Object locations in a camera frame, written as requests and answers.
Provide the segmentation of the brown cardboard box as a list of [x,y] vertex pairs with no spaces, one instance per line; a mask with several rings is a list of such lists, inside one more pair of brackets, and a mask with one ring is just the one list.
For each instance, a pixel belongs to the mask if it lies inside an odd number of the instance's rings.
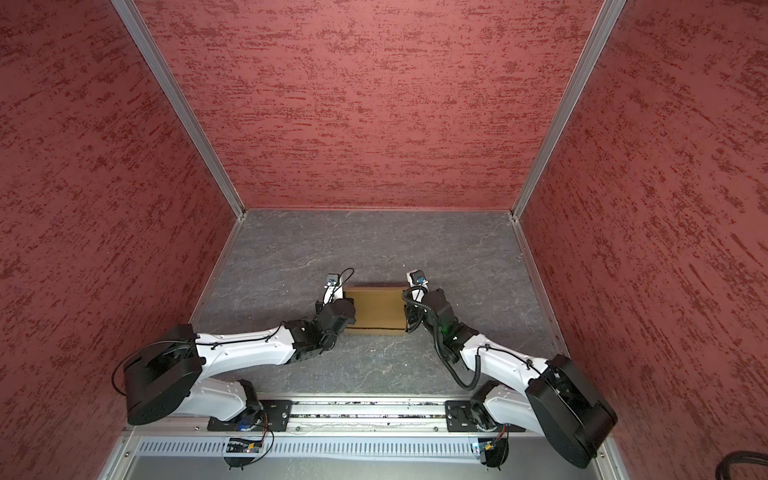
[[370,284],[345,289],[345,297],[352,299],[355,323],[345,329],[346,334],[403,335],[407,320],[402,294],[406,284]]

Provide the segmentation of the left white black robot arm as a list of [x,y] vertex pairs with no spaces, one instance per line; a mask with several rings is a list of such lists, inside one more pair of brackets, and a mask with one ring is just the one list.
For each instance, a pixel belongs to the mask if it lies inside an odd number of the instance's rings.
[[355,323],[352,299],[321,303],[310,320],[274,329],[214,335],[176,325],[122,364],[127,423],[141,426],[166,417],[207,417],[213,431],[264,428],[264,407],[248,380],[219,375],[256,366],[280,366],[315,358],[335,347]]

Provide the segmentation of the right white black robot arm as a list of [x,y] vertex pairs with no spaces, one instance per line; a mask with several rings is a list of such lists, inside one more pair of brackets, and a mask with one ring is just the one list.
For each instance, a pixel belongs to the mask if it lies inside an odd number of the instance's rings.
[[478,426],[511,424],[539,433],[581,469],[598,456],[618,415],[570,357],[533,357],[490,340],[458,320],[441,289],[411,286],[402,299],[407,330],[426,328],[460,388],[476,391],[483,376],[491,379],[486,393],[475,396]]

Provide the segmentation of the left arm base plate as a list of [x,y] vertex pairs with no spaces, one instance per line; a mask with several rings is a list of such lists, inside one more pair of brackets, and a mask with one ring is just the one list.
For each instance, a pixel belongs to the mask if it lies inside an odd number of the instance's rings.
[[291,400],[262,400],[259,407],[248,406],[232,420],[220,421],[211,417],[207,430],[243,433],[285,432],[293,404]]

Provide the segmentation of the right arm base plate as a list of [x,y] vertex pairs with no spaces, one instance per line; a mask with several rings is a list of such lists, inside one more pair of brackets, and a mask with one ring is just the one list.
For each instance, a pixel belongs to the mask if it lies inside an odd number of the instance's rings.
[[444,408],[449,432],[501,433],[503,430],[503,425],[494,420],[479,401],[447,400]]

